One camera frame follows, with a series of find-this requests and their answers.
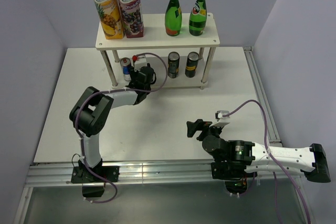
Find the blue red bull can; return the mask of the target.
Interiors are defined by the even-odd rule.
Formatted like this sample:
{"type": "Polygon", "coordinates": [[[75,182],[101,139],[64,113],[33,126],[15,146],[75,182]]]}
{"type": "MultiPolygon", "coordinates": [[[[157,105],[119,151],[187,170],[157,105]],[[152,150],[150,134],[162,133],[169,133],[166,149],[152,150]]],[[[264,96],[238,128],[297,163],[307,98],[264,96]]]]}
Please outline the blue red bull can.
{"type": "Polygon", "coordinates": [[[131,75],[130,75],[130,71],[131,71],[131,67],[132,67],[131,60],[127,57],[121,58],[120,59],[120,66],[121,66],[121,70],[122,70],[124,80],[125,81],[131,81],[131,75]]]}

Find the black energy can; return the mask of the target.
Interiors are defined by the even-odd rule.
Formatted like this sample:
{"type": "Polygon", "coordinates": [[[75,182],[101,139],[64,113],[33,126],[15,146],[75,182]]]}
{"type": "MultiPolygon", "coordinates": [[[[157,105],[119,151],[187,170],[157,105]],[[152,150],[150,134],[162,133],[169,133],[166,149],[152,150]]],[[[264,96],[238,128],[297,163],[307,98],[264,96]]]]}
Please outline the black energy can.
{"type": "Polygon", "coordinates": [[[185,75],[188,78],[195,76],[199,58],[199,54],[195,51],[192,51],[188,54],[185,67],[185,75]]]}
{"type": "Polygon", "coordinates": [[[170,52],[167,62],[169,77],[172,79],[177,78],[179,75],[180,55],[176,51],[170,52]]]}

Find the black energy can front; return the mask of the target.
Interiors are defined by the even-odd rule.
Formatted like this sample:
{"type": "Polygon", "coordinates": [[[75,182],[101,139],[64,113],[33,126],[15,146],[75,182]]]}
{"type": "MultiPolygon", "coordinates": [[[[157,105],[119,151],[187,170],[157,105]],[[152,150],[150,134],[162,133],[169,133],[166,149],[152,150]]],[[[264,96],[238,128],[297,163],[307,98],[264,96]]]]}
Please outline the black energy can front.
{"type": "Polygon", "coordinates": [[[195,51],[192,51],[188,54],[185,67],[185,75],[188,78],[195,76],[199,58],[199,54],[195,51]]]}

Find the plain green glass bottle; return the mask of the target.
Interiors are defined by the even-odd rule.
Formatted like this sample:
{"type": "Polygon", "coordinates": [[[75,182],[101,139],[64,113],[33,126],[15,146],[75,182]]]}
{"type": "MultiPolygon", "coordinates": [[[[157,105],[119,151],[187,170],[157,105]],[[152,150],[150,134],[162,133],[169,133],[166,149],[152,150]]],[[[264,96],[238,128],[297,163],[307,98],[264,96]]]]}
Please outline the plain green glass bottle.
{"type": "Polygon", "coordinates": [[[165,31],[169,36],[179,35],[182,28],[182,12],[179,0],[169,0],[165,12],[165,31]]]}

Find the green bottle with label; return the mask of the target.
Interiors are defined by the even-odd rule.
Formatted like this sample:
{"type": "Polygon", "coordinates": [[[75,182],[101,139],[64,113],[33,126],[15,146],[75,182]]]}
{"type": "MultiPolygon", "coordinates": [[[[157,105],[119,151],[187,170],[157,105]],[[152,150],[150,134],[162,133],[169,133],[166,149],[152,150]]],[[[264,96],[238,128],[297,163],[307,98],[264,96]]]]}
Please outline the green bottle with label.
{"type": "Polygon", "coordinates": [[[196,0],[189,18],[189,33],[193,36],[200,36],[206,26],[207,8],[206,0],[196,0]]]}

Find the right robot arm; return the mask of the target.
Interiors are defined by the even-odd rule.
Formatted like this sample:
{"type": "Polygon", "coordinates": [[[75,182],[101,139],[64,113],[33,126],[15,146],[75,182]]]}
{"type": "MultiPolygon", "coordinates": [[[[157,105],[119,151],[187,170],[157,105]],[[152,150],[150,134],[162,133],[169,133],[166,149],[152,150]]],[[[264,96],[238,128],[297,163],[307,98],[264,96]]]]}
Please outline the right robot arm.
{"type": "Polygon", "coordinates": [[[236,180],[263,172],[287,172],[304,175],[314,183],[331,181],[326,153],[321,144],[313,143],[304,148],[265,147],[256,142],[222,139],[220,134],[226,126],[223,120],[212,123],[198,119],[188,121],[186,125],[187,137],[200,132],[197,140],[213,157],[211,170],[214,179],[236,180]]]}

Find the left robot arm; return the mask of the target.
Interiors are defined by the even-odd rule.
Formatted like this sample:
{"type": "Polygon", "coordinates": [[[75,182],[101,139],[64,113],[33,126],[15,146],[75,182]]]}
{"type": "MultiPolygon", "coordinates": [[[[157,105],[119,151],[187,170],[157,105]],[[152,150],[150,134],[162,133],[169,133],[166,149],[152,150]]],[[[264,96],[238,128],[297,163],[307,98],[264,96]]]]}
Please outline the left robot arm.
{"type": "Polygon", "coordinates": [[[130,70],[131,81],[124,89],[102,92],[87,87],[72,108],[69,119],[80,134],[81,154],[79,166],[91,182],[103,175],[102,157],[99,151],[99,133],[103,129],[111,109],[141,103],[156,82],[156,74],[149,63],[138,70],[130,70]]]}

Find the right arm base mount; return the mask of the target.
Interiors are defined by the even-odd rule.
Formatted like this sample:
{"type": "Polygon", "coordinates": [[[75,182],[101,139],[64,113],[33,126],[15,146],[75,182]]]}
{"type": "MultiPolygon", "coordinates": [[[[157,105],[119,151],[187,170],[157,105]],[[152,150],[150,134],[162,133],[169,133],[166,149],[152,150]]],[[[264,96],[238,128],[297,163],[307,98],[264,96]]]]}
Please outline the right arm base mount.
{"type": "Polygon", "coordinates": [[[246,172],[245,169],[246,165],[243,164],[211,163],[212,179],[223,180],[229,195],[237,198],[248,192],[257,177],[256,172],[246,172]]]}

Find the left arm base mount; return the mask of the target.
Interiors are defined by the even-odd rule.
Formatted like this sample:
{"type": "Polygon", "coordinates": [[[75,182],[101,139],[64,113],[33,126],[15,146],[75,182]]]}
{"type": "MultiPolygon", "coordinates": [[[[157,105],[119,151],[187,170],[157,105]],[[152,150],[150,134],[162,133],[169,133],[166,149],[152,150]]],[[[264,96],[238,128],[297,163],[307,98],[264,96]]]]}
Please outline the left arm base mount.
{"type": "MultiPolygon", "coordinates": [[[[118,181],[119,166],[100,166],[92,169],[100,177],[113,183],[118,181]]],[[[107,182],[91,174],[85,165],[80,164],[72,170],[70,182],[82,185],[82,195],[86,198],[99,198],[105,191],[107,182]]]]}

